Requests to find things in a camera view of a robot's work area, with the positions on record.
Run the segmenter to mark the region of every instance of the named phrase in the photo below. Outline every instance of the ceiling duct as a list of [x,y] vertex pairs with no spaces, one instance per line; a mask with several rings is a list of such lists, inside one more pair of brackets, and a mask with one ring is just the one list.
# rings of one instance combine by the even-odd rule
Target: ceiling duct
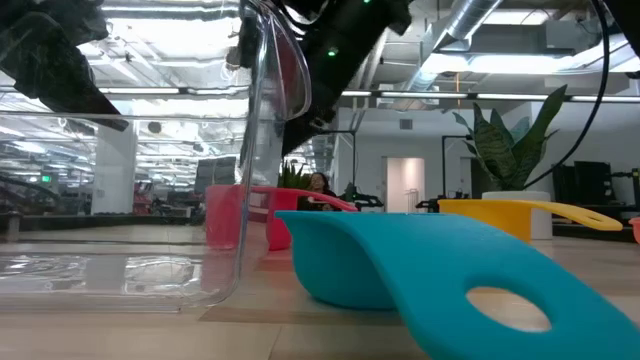
[[[467,50],[471,44],[471,36],[501,2],[502,0],[456,0],[451,8],[451,15],[429,25],[422,38],[423,65],[404,84],[402,90],[428,91],[439,75],[430,73],[429,69],[423,69],[433,51],[445,46],[459,47],[461,51]],[[391,107],[397,110],[409,110],[416,108],[416,105],[418,109],[426,107],[420,100],[399,100]]]

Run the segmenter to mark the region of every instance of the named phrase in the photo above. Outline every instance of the handle hole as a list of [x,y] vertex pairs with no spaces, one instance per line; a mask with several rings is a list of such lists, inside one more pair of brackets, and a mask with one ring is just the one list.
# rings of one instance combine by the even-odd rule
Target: handle hole
[[467,300],[490,319],[526,332],[551,330],[549,318],[529,300],[511,291],[494,287],[476,287],[467,292]]

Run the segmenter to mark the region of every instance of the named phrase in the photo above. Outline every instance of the yellow plastic scoop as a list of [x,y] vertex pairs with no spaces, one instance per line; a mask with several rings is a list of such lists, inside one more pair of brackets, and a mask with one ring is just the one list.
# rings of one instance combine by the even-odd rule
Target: yellow plastic scoop
[[531,210],[540,209],[603,231],[620,231],[610,217],[573,205],[526,200],[440,200],[440,212],[467,216],[497,227],[518,239],[531,241]]

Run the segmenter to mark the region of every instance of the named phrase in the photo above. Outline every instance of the white pot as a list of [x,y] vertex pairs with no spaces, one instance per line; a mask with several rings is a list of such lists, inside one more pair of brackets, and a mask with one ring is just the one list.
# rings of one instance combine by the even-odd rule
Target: white pot
[[[491,200],[551,201],[551,195],[543,191],[491,191],[482,194],[482,198]],[[551,240],[552,238],[551,213],[534,209],[531,213],[531,239]]]

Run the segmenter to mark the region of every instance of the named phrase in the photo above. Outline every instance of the doorway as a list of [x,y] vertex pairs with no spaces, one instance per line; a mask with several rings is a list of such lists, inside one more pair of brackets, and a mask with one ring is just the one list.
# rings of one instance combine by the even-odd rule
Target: doorway
[[415,205],[424,200],[424,159],[385,158],[387,212],[417,212]]

